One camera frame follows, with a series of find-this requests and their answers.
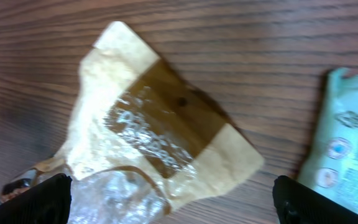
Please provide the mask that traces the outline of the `teal wet wipes pack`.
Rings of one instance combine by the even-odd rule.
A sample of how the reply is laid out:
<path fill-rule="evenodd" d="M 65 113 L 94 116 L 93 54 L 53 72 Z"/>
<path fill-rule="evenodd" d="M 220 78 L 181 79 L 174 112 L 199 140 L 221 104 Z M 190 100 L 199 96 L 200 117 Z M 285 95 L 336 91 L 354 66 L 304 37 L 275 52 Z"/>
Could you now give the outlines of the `teal wet wipes pack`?
<path fill-rule="evenodd" d="M 311 152 L 298 181 L 358 214 L 358 75 L 328 75 Z"/>

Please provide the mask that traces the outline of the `brown snack bag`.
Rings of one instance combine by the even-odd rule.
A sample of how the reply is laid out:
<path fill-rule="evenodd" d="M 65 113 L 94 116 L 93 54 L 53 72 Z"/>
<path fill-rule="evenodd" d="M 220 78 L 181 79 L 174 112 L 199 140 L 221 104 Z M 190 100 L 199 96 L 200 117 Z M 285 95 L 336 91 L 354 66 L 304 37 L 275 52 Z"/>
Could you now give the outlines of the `brown snack bag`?
<path fill-rule="evenodd" d="M 126 23 L 112 22 L 79 66 L 67 138 L 1 190 L 0 206 L 48 178 L 72 178 L 70 223 L 150 223 L 230 192 L 263 157 Z"/>

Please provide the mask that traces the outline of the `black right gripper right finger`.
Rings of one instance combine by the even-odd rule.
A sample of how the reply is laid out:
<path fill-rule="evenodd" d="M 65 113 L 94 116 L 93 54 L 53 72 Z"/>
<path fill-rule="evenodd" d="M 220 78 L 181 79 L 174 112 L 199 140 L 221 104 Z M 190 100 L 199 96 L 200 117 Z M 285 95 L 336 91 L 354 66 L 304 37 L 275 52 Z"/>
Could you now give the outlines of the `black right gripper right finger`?
<path fill-rule="evenodd" d="M 280 224 L 358 224 L 358 214 L 285 175 L 272 195 Z"/>

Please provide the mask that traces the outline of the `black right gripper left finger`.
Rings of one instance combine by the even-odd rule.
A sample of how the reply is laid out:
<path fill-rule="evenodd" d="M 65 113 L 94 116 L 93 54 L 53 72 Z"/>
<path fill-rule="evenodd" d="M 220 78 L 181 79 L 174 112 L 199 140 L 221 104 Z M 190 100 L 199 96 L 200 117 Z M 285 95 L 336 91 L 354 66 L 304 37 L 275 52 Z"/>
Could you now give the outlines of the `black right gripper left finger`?
<path fill-rule="evenodd" d="M 0 224 L 67 224 L 71 182 L 59 173 L 34 186 L 30 178 L 6 184 L 0 196 Z"/>

